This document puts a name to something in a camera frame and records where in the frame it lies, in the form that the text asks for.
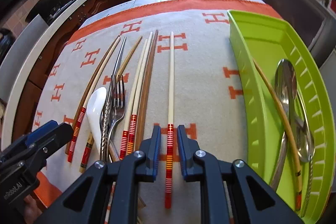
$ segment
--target table mat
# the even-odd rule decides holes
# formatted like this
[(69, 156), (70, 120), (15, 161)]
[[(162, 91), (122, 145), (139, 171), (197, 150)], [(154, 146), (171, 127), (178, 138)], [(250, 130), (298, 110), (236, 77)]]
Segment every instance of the table mat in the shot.
[[(117, 35), (127, 37), (124, 57), (137, 38), (144, 38), (125, 71), (126, 100), (144, 39), (159, 30), (148, 97), (144, 138), (154, 124), (162, 128), (159, 172), (155, 183), (141, 183), (146, 207), (139, 211), (144, 223), (200, 223), (199, 183), (183, 181), (174, 138), (172, 208), (164, 208), (165, 157), (168, 119), (169, 34), (175, 35), (174, 125), (184, 124), (190, 138), (218, 159), (247, 160), (247, 128), (238, 68), (230, 44), (227, 9), (248, 10), (280, 17), (270, 6), (245, 0), (173, 0), (144, 5), (98, 20), (78, 30), (58, 57), (39, 100), (32, 130), (53, 119), (72, 124), (82, 94), (100, 59)], [(117, 46), (96, 89), (108, 88), (121, 43)], [(114, 142), (120, 148), (124, 122)], [(65, 147), (47, 160), (36, 193), (47, 206), (79, 176), (79, 167), (90, 132), (87, 117), (81, 125), (73, 162)], [(95, 146), (88, 166), (99, 159)]]

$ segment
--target screw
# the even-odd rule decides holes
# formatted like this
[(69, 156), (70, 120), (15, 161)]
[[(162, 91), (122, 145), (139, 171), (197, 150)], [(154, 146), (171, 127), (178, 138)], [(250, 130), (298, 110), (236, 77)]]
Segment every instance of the screw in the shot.
[(242, 160), (235, 160), (234, 164), (238, 168), (241, 168), (241, 167), (243, 167), (245, 165), (245, 163)]
[(144, 155), (144, 152), (137, 150), (133, 153), (136, 158), (141, 158)]
[(102, 160), (97, 160), (95, 163), (94, 163), (94, 166), (98, 169), (100, 168), (103, 168), (105, 165), (105, 163), (102, 161)]
[(203, 150), (197, 150), (197, 151), (195, 152), (195, 154), (196, 154), (197, 157), (202, 158), (202, 157), (205, 156), (206, 153), (205, 153), (205, 151), (203, 151)]

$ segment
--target metal fork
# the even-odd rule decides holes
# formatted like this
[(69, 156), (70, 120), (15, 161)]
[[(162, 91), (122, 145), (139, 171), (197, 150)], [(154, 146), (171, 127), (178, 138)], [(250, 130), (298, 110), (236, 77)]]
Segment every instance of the metal fork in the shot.
[(112, 106), (111, 106), (111, 126), (109, 130), (109, 134), (104, 147), (104, 154), (106, 155), (106, 162), (108, 160), (108, 145), (111, 142), (111, 137), (113, 134), (113, 129), (117, 125), (117, 123), (124, 118), (125, 115), (125, 85), (124, 78), (121, 76), (121, 85), (120, 85), (120, 76), (118, 76), (118, 87), (117, 88), (117, 79), (114, 77), (114, 88), (112, 92)]

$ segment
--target wooden chopstick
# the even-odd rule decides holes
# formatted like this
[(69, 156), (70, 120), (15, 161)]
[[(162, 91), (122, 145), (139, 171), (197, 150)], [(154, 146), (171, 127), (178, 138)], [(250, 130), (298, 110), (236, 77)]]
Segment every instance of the wooden chopstick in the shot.
[(158, 32), (159, 31), (156, 30), (154, 34), (154, 39), (153, 39), (151, 51), (148, 57), (146, 72), (145, 72), (143, 85), (142, 85), (139, 115), (138, 115), (138, 124), (137, 124), (136, 135), (135, 135), (135, 146), (134, 146), (135, 150), (139, 150), (140, 144), (143, 140), (146, 112), (147, 112), (148, 93), (149, 93), (149, 86), (150, 86), (151, 77), (152, 77), (152, 68), (153, 68), (153, 63), (154, 63), (154, 55), (155, 55), (156, 41), (158, 39)]
[(165, 208), (171, 208), (173, 186), (173, 140), (174, 140), (174, 33), (170, 33), (169, 100), (167, 127)]
[(149, 34), (148, 42), (146, 45), (145, 53), (143, 55), (140, 73), (139, 73), (139, 79), (138, 83), (136, 85), (136, 91), (134, 96), (134, 103), (133, 103), (133, 110), (132, 110), (132, 117), (129, 124), (129, 132), (128, 132), (128, 142), (127, 142), (127, 155), (133, 153), (134, 149), (134, 139), (135, 139), (135, 130), (137, 128), (137, 114), (138, 114), (138, 107), (140, 102), (140, 93), (142, 88), (142, 80), (145, 73), (147, 58), (149, 54), (149, 49), (152, 44), (152, 38), (153, 38), (153, 32)]
[[(119, 70), (118, 70), (118, 75), (122, 75), (122, 73), (124, 72), (124, 69), (126, 68), (127, 64), (128, 64), (128, 61), (131, 59), (135, 49), (137, 48), (137, 46), (139, 45), (140, 41), (142, 39), (142, 35), (139, 37), (139, 39), (136, 41), (136, 43), (133, 45), (133, 47), (131, 48), (131, 50), (129, 51), (129, 53), (127, 54), (125, 60), (123, 61), (123, 63), (121, 64)], [(90, 154), (91, 154), (91, 150), (92, 150), (92, 145), (94, 143), (94, 140), (93, 140), (93, 135), (92, 133), (90, 132), (89, 134), (89, 137), (88, 137), (88, 140), (86, 142), (86, 147), (85, 147), (85, 150), (84, 150), (84, 153), (83, 153), (83, 157), (82, 157), (82, 162), (81, 162), (81, 166), (79, 168), (79, 171), (81, 173), (84, 173), (85, 172), (85, 169), (86, 169), (86, 166), (87, 166), (87, 162), (88, 162), (88, 159), (90, 157)]]
[(141, 64), (142, 64), (142, 59), (146, 50), (146, 46), (147, 46), (147, 42), (148, 40), (145, 40), (145, 43), (143, 44), (142, 50), (141, 50), (141, 54), (140, 54), (140, 58), (138, 61), (138, 65), (136, 67), (136, 71), (135, 71), (135, 76), (134, 76), (134, 81), (132, 84), (132, 89), (131, 89), (131, 93), (128, 99), (128, 105), (127, 105), (127, 111), (126, 111), (126, 115), (125, 115), (125, 123), (124, 123), (124, 131), (121, 137), (121, 145), (120, 145), (120, 159), (122, 160), (125, 156), (126, 156), (126, 152), (127, 152), (127, 141), (128, 141), (128, 127), (129, 127), (129, 122), (131, 120), (131, 115), (132, 115), (132, 109), (133, 109), (133, 102), (134, 102), (134, 96), (135, 96), (135, 91), (137, 89), (137, 83), (138, 83), (138, 79), (139, 79), (139, 74), (140, 74), (140, 68), (141, 68)]
[(74, 150), (75, 150), (75, 144), (76, 144), (76, 141), (77, 141), (77, 136), (78, 136), (78, 133), (79, 133), (80, 126), (81, 126), (83, 118), (84, 118), (87, 102), (88, 102), (93, 90), (95, 89), (95, 86), (96, 86), (96, 84), (99, 80), (99, 77), (100, 77), (108, 59), (110, 58), (111, 54), (113, 53), (113, 51), (116, 48), (119, 41), (120, 41), (120, 36), (118, 35), (116, 37), (116, 39), (113, 41), (113, 43), (111, 44), (111, 46), (108, 48), (106, 53), (104, 54), (103, 58), (100, 60), (97, 68), (95, 69), (95, 71), (94, 71), (94, 73), (93, 73), (85, 91), (84, 91), (83, 97), (82, 97), (82, 99), (80, 101), (80, 104), (77, 108), (75, 119), (74, 119), (73, 124), (72, 124), (73, 137), (72, 137), (71, 142), (68, 144), (68, 147), (66, 148), (66, 153), (68, 153), (68, 162), (72, 162), (72, 157), (73, 157), (73, 153), (74, 153)]
[(294, 161), (294, 168), (295, 168), (295, 177), (296, 177), (295, 210), (300, 211), (300, 209), (301, 209), (301, 199), (302, 199), (302, 175), (301, 175), (301, 165), (300, 165), (300, 161), (299, 161), (299, 156), (297, 154), (297, 148), (296, 148), (294, 135), (293, 135), (291, 126), (289, 124), (287, 115), (286, 115), (286, 113), (285, 113), (285, 111), (282, 107), (282, 104), (281, 104), (279, 98), (277, 97), (273, 87), (271, 86), (271, 84), (267, 80), (267, 77), (265, 76), (265, 74), (263, 73), (263, 71), (261, 70), (261, 68), (257, 64), (257, 62), (255, 60), (253, 60), (253, 62), (254, 62), (254, 65), (255, 65), (258, 73), (260, 74), (261, 78), (263, 79), (266, 87), (268, 88), (269, 93), (271, 94), (271, 96), (272, 96), (272, 98), (275, 102), (275, 105), (277, 107), (277, 110), (280, 114), (283, 125), (285, 127), (285, 132), (286, 132), (286, 136), (287, 136), (287, 139), (288, 139), (290, 147), (291, 147), (293, 161)]

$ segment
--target green plastic basket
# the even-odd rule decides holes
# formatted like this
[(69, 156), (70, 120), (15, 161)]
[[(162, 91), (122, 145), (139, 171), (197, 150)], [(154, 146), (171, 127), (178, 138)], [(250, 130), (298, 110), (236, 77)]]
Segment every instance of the green plastic basket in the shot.
[[(320, 72), (307, 47), (286, 21), (270, 16), (229, 10), (230, 41), (244, 92), (248, 128), (248, 164), (270, 183), (284, 131), (272, 97), (254, 67), (254, 58), (274, 86), (278, 62), (294, 65), (310, 130), (315, 140), (313, 180), (305, 223), (316, 223), (329, 196), (335, 171), (335, 126), (329, 97)], [(302, 164), (305, 200), (308, 164)], [(277, 190), (294, 209), (294, 171), (290, 149)]]

